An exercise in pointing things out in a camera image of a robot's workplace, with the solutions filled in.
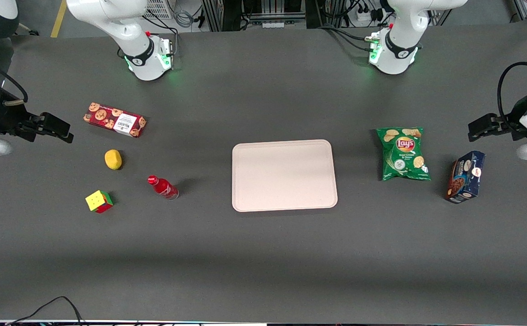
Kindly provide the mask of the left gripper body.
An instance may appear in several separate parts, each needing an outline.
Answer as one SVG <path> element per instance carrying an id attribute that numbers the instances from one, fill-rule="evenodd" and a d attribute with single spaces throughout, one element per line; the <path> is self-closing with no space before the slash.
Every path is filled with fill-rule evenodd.
<path id="1" fill-rule="evenodd" d="M 501 94 L 497 94 L 497 104 L 503 132 L 511 133 L 513 139 L 527 138 L 527 128 L 520 122 L 522 116 L 527 112 L 527 95 L 516 101 L 512 106 L 512 111 L 508 114 L 503 111 Z"/>

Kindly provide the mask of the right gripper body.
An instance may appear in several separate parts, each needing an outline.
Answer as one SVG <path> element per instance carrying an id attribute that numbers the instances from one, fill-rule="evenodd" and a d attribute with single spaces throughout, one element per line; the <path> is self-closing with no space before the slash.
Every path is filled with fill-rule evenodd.
<path id="1" fill-rule="evenodd" d="M 0 134 L 10 134 L 33 142 L 43 135 L 38 124 L 40 116 L 29 113 L 23 102 L 0 102 Z"/>

